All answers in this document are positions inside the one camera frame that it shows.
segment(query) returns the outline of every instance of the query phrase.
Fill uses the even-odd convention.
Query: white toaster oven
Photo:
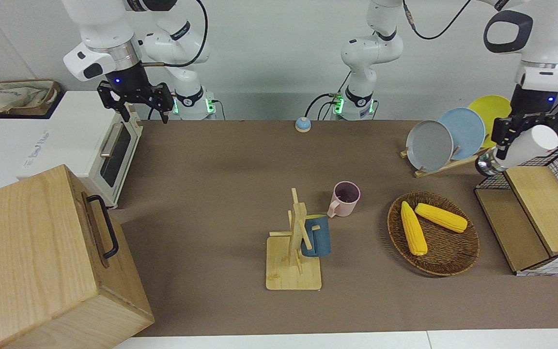
[[[105,109],[95,91],[68,92],[16,173],[23,179],[65,164],[107,206],[117,206],[142,126],[133,106],[130,121]]]

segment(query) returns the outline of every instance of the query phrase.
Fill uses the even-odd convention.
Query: white cup
[[[330,201],[327,215],[329,217],[345,217],[352,213],[355,205],[361,198],[361,190],[352,182],[342,181],[333,188],[333,197]]]
[[[518,166],[534,157],[545,157],[558,147],[556,132],[545,125],[536,125],[520,133],[509,149],[505,159],[496,159],[505,168]]]

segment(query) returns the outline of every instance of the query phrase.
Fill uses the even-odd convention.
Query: brown mat
[[[416,122],[146,122],[120,199],[121,221],[156,323],[140,336],[558,327],[558,278],[516,277],[473,193],[472,165],[415,179],[399,157]],[[286,230],[296,187],[326,212],[354,181],[354,213],[330,220],[321,291],[267,291],[265,241]],[[469,271],[430,278],[390,244],[392,201],[436,192],[471,218]]]

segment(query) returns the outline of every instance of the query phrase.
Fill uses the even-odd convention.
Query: corn cob
[[[410,208],[406,201],[402,201],[401,209],[403,232],[406,234],[406,241],[408,241],[408,248],[415,256],[423,256],[428,252],[428,245],[423,236],[423,230],[417,219],[417,215]]]
[[[432,221],[456,233],[464,232],[468,225],[468,222],[463,217],[428,204],[418,204],[415,212],[428,221]]]

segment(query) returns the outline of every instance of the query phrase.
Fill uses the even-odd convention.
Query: white wall
[[[437,33],[464,0],[408,0],[418,29]],[[341,45],[370,33],[367,0],[205,0],[211,57],[198,66],[204,85],[224,101],[230,119],[295,119],[320,93],[336,91],[348,69]],[[180,0],[193,24],[203,17],[193,0]],[[443,37],[417,38],[405,18],[398,33],[404,53],[381,64],[377,118],[434,119],[481,95],[511,97],[518,55],[495,55],[482,42],[495,10],[475,1]],[[129,13],[139,38],[154,30],[147,14]],[[66,71],[62,56],[80,41],[57,0],[0,0],[0,80],[53,78],[68,89],[94,89]],[[151,68],[153,82],[165,81]]]

